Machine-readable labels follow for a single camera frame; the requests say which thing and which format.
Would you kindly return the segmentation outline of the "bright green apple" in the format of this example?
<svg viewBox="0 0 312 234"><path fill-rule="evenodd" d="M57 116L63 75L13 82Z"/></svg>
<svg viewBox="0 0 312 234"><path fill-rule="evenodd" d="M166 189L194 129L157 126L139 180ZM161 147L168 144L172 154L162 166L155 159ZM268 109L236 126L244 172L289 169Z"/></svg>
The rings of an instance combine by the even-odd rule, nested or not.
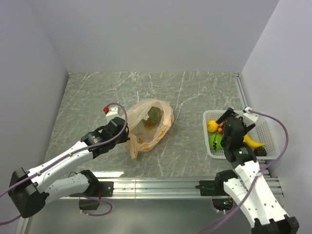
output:
<svg viewBox="0 0 312 234"><path fill-rule="evenodd" d="M209 137L209 146L212 151L219 151L222 149L221 146L222 137L223 137L222 134L212 134Z"/></svg>

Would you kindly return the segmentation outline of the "yellow pear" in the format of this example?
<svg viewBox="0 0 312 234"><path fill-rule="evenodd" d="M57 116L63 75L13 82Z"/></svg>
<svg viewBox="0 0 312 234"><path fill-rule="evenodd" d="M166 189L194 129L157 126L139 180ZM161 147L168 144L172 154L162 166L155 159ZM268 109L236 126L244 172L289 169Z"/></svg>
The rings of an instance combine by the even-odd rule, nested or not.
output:
<svg viewBox="0 0 312 234"><path fill-rule="evenodd" d="M218 132L219 124L215 120L210 120L207 122L207 131L209 133L215 133Z"/></svg>

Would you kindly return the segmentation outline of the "orange translucent plastic bag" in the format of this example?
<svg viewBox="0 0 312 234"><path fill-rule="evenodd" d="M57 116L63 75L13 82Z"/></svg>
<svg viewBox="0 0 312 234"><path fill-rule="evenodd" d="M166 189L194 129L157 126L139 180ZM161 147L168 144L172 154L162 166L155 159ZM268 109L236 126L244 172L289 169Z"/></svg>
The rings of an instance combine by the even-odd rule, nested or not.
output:
<svg viewBox="0 0 312 234"><path fill-rule="evenodd" d="M142 120L148 118L150 108L162 110L162 118L158 124L146 124ZM126 142L130 157L137 158L139 153L152 150L166 135L174 123L175 117L170 103L154 98L143 99L127 111L130 140Z"/></svg>

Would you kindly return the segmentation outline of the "green round fruit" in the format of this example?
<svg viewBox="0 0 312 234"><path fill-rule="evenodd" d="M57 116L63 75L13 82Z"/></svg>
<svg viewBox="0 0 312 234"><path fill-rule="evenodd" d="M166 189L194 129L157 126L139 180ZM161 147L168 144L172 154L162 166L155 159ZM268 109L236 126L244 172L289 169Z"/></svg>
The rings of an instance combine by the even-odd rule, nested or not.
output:
<svg viewBox="0 0 312 234"><path fill-rule="evenodd" d="M162 110L158 107L152 106L147 113L148 118L142 121L146 124L155 125L158 124L162 118Z"/></svg>

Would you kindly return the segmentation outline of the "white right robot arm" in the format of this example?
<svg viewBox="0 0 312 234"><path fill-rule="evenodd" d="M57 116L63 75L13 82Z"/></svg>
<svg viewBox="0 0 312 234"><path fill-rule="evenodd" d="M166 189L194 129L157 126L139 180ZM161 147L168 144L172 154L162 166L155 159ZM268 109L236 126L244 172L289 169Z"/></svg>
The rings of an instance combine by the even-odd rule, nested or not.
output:
<svg viewBox="0 0 312 234"><path fill-rule="evenodd" d="M214 188L221 195L229 195L237 206L222 217L212 232L238 211L247 218L253 234L295 234L299 229L298 220L279 204L253 150L244 142L244 136L255 127L260 115L249 107L242 115L228 108L217 120L223 125L221 146L232 169L216 174Z"/></svg>

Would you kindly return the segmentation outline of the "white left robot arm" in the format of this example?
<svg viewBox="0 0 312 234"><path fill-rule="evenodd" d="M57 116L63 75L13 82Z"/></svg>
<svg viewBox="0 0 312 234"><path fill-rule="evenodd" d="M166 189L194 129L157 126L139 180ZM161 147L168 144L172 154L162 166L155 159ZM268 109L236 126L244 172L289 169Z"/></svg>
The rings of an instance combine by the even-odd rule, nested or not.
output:
<svg viewBox="0 0 312 234"><path fill-rule="evenodd" d="M98 196L99 180L90 170L65 179L61 176L109 152L117 144L127 142L128 134L127 121L115 117L107 125L88 132L54 159L29 170L15 170L10 180L11 190L7 193L21 217L32 217L46 204L61 197L75 194Z"/></svg>

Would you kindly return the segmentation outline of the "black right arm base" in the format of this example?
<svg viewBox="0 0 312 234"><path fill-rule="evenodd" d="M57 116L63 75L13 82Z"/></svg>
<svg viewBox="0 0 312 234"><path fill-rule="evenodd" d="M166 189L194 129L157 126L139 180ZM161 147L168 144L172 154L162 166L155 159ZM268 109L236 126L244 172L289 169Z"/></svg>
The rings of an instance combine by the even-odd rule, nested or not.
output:
<svg viewBox="0 0 312 234"><path fill-rule="evenodd" d="M234 207L233 199L224 191L218 189L214 180L200 180L195 186L201 196L212 197L212 205L217 211L229 212Z"/></svg>

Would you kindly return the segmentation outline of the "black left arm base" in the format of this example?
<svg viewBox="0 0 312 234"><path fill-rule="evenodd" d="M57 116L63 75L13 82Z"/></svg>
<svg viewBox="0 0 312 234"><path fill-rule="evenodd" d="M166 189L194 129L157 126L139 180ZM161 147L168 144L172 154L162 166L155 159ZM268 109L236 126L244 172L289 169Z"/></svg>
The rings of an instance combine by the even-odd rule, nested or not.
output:
<svg viewBox="0 0 312 234"><path fill-rule="evenodd" d="M96 189L83 193L84 196L93 197L96 199L103 199L107 197L112 197L114 190L114 182L112 181L102 181L99 182ZM80 197L78 194L69 195L70 197L75 197L79 199L78 206L79 209L85 212L100 212L103 208L110 210L110 205L105 202L100 202L97 200L87 199L84 196Z"/></svg>

